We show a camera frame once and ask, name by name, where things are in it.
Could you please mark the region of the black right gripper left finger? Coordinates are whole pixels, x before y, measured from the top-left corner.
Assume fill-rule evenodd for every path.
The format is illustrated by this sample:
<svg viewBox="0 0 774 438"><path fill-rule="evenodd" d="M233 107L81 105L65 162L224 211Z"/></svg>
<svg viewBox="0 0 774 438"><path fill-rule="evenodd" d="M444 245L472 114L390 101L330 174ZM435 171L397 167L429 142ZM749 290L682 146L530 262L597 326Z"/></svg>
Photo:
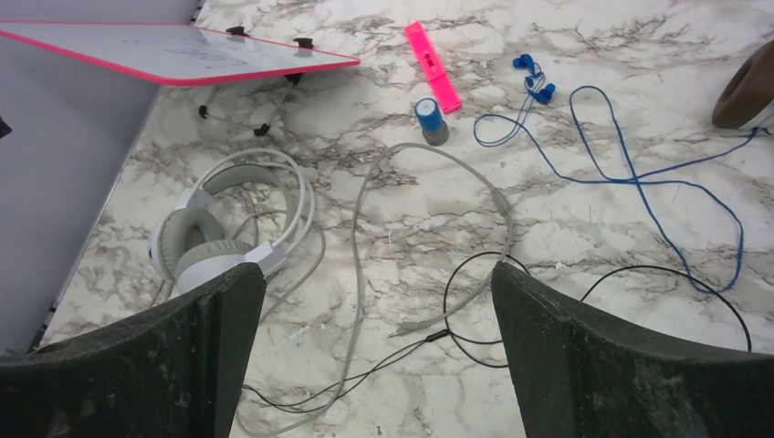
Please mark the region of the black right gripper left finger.
<svg viewBox="0 0 774 438"><path fill-rule="evenodd" d="M4 437L226 437L267 288L236 266L103 328L1 359Z"/></svg>

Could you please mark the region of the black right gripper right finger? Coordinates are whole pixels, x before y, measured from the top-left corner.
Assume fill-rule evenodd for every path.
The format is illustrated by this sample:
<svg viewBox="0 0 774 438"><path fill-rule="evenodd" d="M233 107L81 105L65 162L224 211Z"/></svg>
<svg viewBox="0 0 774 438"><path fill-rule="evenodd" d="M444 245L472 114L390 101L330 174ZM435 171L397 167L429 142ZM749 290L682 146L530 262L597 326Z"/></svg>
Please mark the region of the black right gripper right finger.
<svg viewBox="0 0 774 438"><path fill-rule="evenodd" d="M500 263L491 291L529 437L770 437L773 359L659 333Z"/></svg>

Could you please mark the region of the white grey over-ear headphones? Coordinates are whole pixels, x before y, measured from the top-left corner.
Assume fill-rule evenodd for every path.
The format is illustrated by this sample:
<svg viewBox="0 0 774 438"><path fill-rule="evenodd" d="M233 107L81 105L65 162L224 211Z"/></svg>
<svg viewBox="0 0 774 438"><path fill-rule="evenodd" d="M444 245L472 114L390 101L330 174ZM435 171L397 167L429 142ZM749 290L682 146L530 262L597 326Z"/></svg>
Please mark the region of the white grey over-ear headphones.
<svg viewBox="0 0 774 438"><path fill-rule="evenodd" d="M311 410L309 417L305 420L293 423L287 427L270 433L253 433L249 431L242 423L238 414L236 421L239 428L250 437L276 437L290 432L309 422L319 418L332 407L342 396L347 395L345 390L346 382L349 378L350 365L354 354L355 346L361 334L361 320L363 316L363 304L365 299L364 274L359 254L359 248L355 242L358 219L361 215L361 208L368 188L370 178L373 176L381 161L388 158L403 149L421 149L436 153L446 159L459 165L466 171L475 176L490 191L495 207L498 213L504 218L507 227L506 240L503 248L498 255L497 261L504 261L509 255L509 250L514 243L515 221L513 218L513 207L507 197L483 174L475 170L471 165L463 162L457 157L445 152L434 149L415 142L401 142L385 150L378 159L375 160L368 173L361 183L355 204L353 207L352 219L350 223L350 247L353 255L354 269L357 280L355 319L352 323L352 332L345 356L343 370L339 380L332 386L335 389L326 404L316 410ZM242 156L253 154L269 154L277 156L282 162L257 162L257 163L237 163L220 169L221 166ZM250 245L247 242L240 241L236 237L226 238L225 229L218 220L209 212L215 195L239 186L245 183L267 183L282 188L283 184L271 172L271 168L281 168L293 172L298 177L299 198L296 201L295 208L288 208L285 211L286 216L291 216L283 228L283 234L277 241L267 239L263 243ZM294 237L298 222L302 217L307 195L309 195L309 214L304 217L305 225L300 238L294 238L287 248L282 245L291 237ZM241 263L255 263L261 268L265 276L271 276L287 263L287 254L292 253L301 239L309 233L309 229L315 225L314 218L317 212L316 193L300 170L298 163L286 155L284 152L274 151L266 148L253 148L236 152L223 158L206 171L191 189L184 191L175 208L164 217L162 221L153 229L149 237L149 256L154 270L163 276L166 281L177 286L181 293L193 290L195 287L203 285L205 282L214 279L223 274L226 270ZM487 275L480 280L473 292L466 298L459 301L454 307L443 310L443 313L434 317L420 321L401 322L396 326L396 330L389 337L405 336L416 331L428 329L440 321L446 321L454 313L464 308L470 301L484 292L484 288L491 278Z"/></svg>

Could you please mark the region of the brown over-ear headphones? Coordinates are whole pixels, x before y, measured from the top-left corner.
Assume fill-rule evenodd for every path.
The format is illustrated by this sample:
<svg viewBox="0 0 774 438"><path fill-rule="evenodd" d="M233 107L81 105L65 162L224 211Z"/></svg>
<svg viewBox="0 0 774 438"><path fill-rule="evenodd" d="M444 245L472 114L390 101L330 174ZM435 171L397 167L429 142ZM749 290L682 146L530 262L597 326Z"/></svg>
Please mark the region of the brown over-ear headphones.
<svg viewBox="0 0 774 438"><path fill-rule="evenodd" d="M773 128L773 41L752 54L727 83L711 122L731 130Z"/></svg>

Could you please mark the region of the blue grey stamp cylinder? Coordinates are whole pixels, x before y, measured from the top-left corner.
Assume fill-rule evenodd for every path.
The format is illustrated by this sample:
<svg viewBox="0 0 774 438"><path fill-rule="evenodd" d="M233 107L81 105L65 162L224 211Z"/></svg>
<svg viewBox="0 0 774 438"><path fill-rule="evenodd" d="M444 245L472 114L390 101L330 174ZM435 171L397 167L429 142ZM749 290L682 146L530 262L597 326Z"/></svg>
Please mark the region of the blue grey stamp cylinder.
<svg viewBox="0 0 774 438"><path fill-rule="evenodd" d="M414 113L421 126L423 137L429 145L440 146L448 141L448 125L435 99L420 99L414 106Z"/></svg>

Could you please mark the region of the pink highlighter marker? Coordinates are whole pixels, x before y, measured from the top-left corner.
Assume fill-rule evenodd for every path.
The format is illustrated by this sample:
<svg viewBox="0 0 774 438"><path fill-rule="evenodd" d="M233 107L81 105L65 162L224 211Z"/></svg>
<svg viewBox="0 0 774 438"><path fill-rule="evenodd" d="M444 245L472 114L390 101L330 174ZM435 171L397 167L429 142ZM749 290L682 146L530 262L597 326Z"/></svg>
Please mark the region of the pink highlighter marker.
<svg viewBox="0 0 774 438"><path fill-rule="evenodd" d="M420 64L421 70L434 93L435 99L444 114L450 114L462 107L455 87L438 56L429 36L420 22L414 22L404 29L411 49Z"/></svg>

